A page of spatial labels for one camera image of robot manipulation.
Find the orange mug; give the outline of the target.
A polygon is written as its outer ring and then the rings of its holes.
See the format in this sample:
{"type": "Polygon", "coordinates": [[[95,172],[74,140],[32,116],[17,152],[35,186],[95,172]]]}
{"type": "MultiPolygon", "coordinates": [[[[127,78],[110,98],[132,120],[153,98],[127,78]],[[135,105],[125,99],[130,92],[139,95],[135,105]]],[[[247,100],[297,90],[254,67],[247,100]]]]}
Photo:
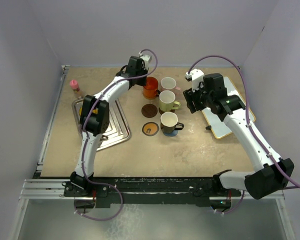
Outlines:
{"type": "Polygon", "coordinates": [[[148,76],[146,78],[146,85],[143,86],[143,96],[146,99],[152,100],[160,95],[159,82],[155,77],[148,76]]]}

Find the green mug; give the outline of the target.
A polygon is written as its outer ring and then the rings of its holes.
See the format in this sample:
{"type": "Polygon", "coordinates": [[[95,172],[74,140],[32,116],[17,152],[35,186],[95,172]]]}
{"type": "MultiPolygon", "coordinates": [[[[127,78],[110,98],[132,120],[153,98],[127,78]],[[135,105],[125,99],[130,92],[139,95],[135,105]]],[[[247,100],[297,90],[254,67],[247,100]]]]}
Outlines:
{"type": "Polygon", "coordinates": [[[176,95],[170,90],[164,90],[159,94],[159,109],[162,112],[177,110],[181,103],[176,101],[176,95]]]}

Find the pink mug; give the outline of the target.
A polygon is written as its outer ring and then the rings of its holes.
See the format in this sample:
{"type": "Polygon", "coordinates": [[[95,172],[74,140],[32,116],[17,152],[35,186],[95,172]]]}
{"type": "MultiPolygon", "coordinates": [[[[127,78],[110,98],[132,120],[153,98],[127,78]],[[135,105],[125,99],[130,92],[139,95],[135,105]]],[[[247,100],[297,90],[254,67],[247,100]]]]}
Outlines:
{"type": "Polygon", "coordinates": [[[164,77],[160,81],[161,91],[172,91],[175,94],[181,92],[181,88],[177,86],[177,82],[172,77],[164,77]]]}

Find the black and white mug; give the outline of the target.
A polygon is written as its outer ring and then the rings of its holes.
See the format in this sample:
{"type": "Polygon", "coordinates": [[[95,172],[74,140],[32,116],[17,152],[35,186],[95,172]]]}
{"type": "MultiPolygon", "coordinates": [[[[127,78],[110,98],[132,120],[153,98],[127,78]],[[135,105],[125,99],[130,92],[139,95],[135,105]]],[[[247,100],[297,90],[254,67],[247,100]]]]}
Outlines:
{"type": "Polygon", "coordinates": [[[161,130],[164,134],[172,134],[174,131],[181,131],[185,125],[179,122],[178,116],[174,112],[167,111],[160,117],[161,130]]]}

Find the dark wood coaster bottom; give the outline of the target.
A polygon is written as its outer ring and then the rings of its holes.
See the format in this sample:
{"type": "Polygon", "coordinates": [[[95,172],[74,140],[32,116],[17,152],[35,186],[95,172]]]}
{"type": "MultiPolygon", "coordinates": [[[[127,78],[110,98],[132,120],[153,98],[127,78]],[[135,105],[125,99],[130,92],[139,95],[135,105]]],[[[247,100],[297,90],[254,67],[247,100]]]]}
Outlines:
{"type": "Polygon", "coordinates": [[[166,112],[172,112],[172,113],[174,113],[175,112],[175,109],[172,109],[172,108],[170,108],[170,107],[168,107],[168,108],[166,108],[166,107],[159,107],[158,108],[158,111],[159,111],[159,113],[162,115],[163,113],[166,113],[166,112]]]}

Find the dark wood coaster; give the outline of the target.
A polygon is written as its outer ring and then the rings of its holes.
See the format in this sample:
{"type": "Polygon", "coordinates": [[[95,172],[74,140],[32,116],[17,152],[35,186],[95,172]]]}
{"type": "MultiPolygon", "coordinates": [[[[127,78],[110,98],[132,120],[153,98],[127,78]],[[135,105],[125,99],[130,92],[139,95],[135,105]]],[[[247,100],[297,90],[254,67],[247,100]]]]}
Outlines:
{"type": "Polygon", "coordinates": [[[158,108],[154,104],[145,104],[141,108],[141,114],[146,118],[153,118],[157,115],[158,108]]]}
{"type": "Polygon", "coordinates": [[[170,108],[170,107],[168,107],[168,108],[166,108],[166,107],[159,107],[158,108],[158,111],[159,111],[159,113],[162,115],[163,113],[166,113],[166,112],[172,112],[172,113],[174,113],[175,112],[175,109],[172,109],[172,108],[170,108]]]}

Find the dark wood coaster top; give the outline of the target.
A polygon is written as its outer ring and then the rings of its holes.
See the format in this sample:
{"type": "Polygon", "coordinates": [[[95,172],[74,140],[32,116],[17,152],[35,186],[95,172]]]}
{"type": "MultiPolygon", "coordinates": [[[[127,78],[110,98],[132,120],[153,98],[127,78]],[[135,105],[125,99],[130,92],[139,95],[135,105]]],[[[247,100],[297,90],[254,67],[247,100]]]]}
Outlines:
{"type": "Polygon", "coordinates": [[[145,104],[141,108],[141,114],[146,118],[153,118],[157,115],[158,108],[154,104],[145,104]]]}

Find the yellow mug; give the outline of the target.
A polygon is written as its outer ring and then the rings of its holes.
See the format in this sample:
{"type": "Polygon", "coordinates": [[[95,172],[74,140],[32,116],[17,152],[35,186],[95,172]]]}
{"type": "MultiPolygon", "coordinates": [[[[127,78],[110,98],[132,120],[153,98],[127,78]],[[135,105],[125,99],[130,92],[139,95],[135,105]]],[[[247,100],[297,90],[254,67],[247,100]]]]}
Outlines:
{"type": "MultiPolygon", "coordinates": [[[[80,116],[88,116],[90,111],[91,111],[90,107],[87,107],[87,108],[80,107],[78,113],[80,116]]],[[[91,116],[97,115],[97,114],[98,114],[98,108],[94,108],[92,110],[91,116]]]]}

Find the silver metal tray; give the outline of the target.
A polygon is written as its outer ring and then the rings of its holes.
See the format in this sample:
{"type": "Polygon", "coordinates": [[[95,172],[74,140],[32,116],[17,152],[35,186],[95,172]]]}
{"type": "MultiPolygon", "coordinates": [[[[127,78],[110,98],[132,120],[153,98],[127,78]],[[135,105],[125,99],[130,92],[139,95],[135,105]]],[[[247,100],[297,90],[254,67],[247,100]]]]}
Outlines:
{"type": "MultiPolygon", "coordinates": [[[[77,99],[71,104],[75,123],[78,127],[80,123],[79,109],[83,106],[83,99],[77,99]]],[[[108,136],[108,140],[103,141],[97,151],[112,147],[127,141],[131,137],[131,131],[124,111],[117,99],[109,106],[109,125],[103,135],[108,136]]]]}

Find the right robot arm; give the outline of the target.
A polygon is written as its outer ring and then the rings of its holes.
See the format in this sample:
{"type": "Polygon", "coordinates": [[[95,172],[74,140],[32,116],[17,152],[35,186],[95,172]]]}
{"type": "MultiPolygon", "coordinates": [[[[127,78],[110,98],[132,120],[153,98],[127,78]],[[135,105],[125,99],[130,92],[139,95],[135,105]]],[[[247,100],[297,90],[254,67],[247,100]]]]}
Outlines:
{"type": "Polygon", "coordinates": [[[259,200],[284,189],[294,170],[290,158],[283,159],[265,140],[246,115],[241,98],[229,95],[220,73],[204,74],[194,69],[185,74],[191,88],[184,90],[186,105],[191,113],[209,108],[236,136],[253,166],[252,172],[225,170],[213,176],[212,190],[218,196],[230,189],[247,191],[259,200]]]}

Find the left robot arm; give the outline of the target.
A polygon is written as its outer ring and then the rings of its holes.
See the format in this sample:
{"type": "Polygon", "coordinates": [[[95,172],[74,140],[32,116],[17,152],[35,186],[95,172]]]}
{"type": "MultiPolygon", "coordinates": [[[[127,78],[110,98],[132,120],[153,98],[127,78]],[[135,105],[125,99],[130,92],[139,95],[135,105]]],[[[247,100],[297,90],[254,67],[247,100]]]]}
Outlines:
{"type": "Polygon", "coordinates": [[[146,84],[151,60],[152,57],[147,54],[131,56],[128,64],[115,75],[110,84],[99,93],[84,97],[79,120],[82,129],[80,157],[70,175],[71,184],[81,196],[88,196],[93,191],[94,160],[110,124],[110,104],[131,87],[146,84]]]}

